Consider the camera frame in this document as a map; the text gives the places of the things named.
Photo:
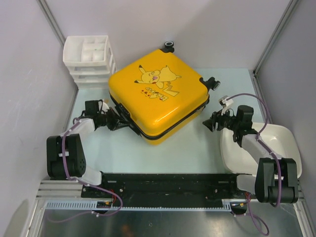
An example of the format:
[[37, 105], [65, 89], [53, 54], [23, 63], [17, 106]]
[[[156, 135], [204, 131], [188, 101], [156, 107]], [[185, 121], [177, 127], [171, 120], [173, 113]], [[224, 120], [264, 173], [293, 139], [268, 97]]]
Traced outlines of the yellow Pikachu hard-shell suitcase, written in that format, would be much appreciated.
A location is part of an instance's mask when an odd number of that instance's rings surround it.
[[174, 54], [174, 42], [114, 73], [109, 94], [130, 113], [138, 135], [158, 145], [196, 118], [220, 82], [203, 77]]

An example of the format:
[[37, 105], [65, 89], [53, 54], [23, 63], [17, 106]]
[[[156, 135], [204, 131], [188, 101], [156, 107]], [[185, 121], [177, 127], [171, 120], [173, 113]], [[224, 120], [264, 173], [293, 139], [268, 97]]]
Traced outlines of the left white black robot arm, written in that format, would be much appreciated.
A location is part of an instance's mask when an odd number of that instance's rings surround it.
[[46, 140], [48, 176], [53, 180], [78, 181], [92, 185], [92, 192], [102, 198], [108, 194], [109, 185], [102, 181], [102, 172], [86, 163], [82, 141], [100, 127], [115, 131], [132, 127], [130, 113], [122, 104], [114, 108], [103, 100], [85, 101], [81, 115], [64, 133]]

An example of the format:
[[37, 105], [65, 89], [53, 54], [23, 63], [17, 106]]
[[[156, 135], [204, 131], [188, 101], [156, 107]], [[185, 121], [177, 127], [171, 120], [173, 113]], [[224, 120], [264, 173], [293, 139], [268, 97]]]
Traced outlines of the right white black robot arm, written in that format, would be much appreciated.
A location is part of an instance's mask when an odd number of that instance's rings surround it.
[[224, 166], [237, 175], [228, 185], [233, 198], [245, 192], [254, 194], [261, 203], [278, 206], [299, 199], [297, 162], [274, 151], [254, 128], [254, 110], [247, 105], [237, 108], [236, 115], [226, 109], [213, 112], [203, 121], [210, 131], [220, 131], [220, 149]]

